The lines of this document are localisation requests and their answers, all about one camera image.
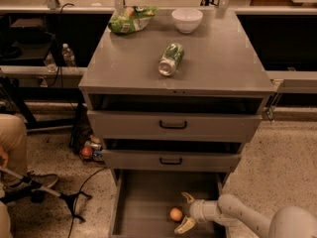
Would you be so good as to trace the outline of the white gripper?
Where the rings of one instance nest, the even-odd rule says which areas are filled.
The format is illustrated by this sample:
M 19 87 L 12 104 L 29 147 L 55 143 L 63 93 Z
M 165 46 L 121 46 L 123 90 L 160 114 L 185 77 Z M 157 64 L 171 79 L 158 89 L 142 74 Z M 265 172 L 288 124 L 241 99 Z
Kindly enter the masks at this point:
M 183 192 L 181 194 L 186 202 L 190 204 L 189 215 L 191 217 L 185 216 L 180 223 L 174 229 L 175 234 L 184 234 L 185 232 L 191 230 L 197 222 L 207 222 L 212 220 L 213 213 L 213 202 L 211 200 L 196 199 L 188 192 Z

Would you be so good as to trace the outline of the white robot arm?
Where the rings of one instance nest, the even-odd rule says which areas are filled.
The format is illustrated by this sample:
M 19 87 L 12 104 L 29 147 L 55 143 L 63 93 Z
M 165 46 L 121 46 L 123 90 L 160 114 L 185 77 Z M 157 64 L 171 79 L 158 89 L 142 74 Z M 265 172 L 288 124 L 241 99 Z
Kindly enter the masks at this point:
M 197 223 L 230 226 L 239 220 L 259 238 L 317 238 L 317 217 L 298 206 L 285 206 L 267 218 L 232 194 L 221 194 L 217 200 L 195 199 L 188 192 L 182 196 L 189 205 L 189 215 L 174 229 L 175 234 L 184 234 Z

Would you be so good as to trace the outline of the person hand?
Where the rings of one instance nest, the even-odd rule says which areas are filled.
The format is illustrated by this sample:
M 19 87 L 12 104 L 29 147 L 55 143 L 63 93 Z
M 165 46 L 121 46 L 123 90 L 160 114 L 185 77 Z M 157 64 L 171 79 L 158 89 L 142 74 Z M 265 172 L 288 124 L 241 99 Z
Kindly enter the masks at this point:
M 1 167 L 5 169 L 7 167 L 8 161 L 9 161 L 9 155 L 8 153 L 3 149 L 2 146 L 0 146 L 0 159 L 2 160 Z

